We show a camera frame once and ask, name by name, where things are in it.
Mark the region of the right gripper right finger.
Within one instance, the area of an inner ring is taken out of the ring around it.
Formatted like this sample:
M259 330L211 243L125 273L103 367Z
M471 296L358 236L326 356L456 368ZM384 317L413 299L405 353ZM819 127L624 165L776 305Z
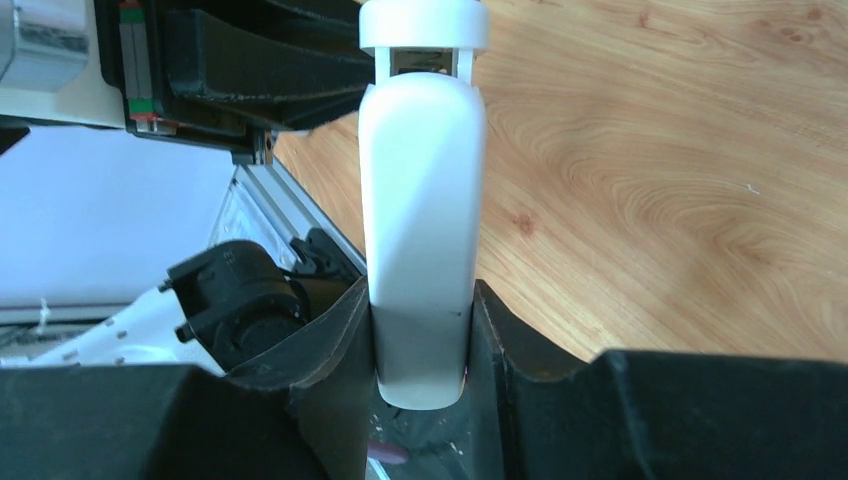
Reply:
M608 350L584 362L475 286L476 479L843 479L843 363Z

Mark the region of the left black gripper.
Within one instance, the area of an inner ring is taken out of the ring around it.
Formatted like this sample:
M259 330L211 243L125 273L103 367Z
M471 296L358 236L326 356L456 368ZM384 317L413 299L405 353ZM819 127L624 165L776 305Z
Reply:
M97 1L101 72L140 138L272 160L274 134L354 112L374 79L354 1Z

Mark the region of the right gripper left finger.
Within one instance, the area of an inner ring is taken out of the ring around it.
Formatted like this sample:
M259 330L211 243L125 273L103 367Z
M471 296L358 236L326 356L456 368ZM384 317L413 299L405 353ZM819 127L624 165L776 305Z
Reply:
M362 479L374 387L366 286L231 371L172 292L1 369L5 479Z

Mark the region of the white stapler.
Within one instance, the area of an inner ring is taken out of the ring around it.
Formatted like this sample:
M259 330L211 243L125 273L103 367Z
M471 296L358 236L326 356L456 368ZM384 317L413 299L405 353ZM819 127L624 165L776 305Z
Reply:
M486 151L473 82L490 15L479 1L368 1L374 60L358 115L363 225L378 389L436 410L466 375Z

